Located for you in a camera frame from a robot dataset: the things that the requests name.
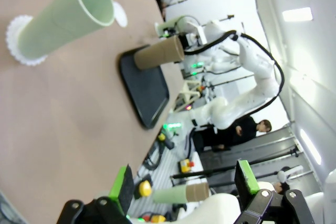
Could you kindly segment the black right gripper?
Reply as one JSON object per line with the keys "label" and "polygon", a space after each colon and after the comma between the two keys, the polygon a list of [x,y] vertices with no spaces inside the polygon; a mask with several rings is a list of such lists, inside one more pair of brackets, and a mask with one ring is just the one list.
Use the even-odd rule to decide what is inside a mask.
{"label": "black right gripper", "polygon": [[189,47],[189,42],[186,33],[179,33],[179,40],[181,42],[183,49],[187,49]]}

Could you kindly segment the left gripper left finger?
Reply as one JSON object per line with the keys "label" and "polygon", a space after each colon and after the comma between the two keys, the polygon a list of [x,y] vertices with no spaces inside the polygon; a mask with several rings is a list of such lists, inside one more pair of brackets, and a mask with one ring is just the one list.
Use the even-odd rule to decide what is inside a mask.
{"label": "left gripper left finger", "polygon": [[134,193],[134,180],[129,165],[122,166],[111,190],[85,204],[72,199],[64,204],[57,224],[123,224],[131,223],[127,217]]}

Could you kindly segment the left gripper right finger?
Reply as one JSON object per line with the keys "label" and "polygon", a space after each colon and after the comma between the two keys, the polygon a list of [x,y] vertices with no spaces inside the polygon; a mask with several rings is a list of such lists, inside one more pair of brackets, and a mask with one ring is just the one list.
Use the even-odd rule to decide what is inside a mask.
{"label": "left gripper right finger", "polygon": [[235,223],[314,223],[301,191],[293,189],[281,195],[262,189],[247,160],[237,161],[234,181],[243,208]]}

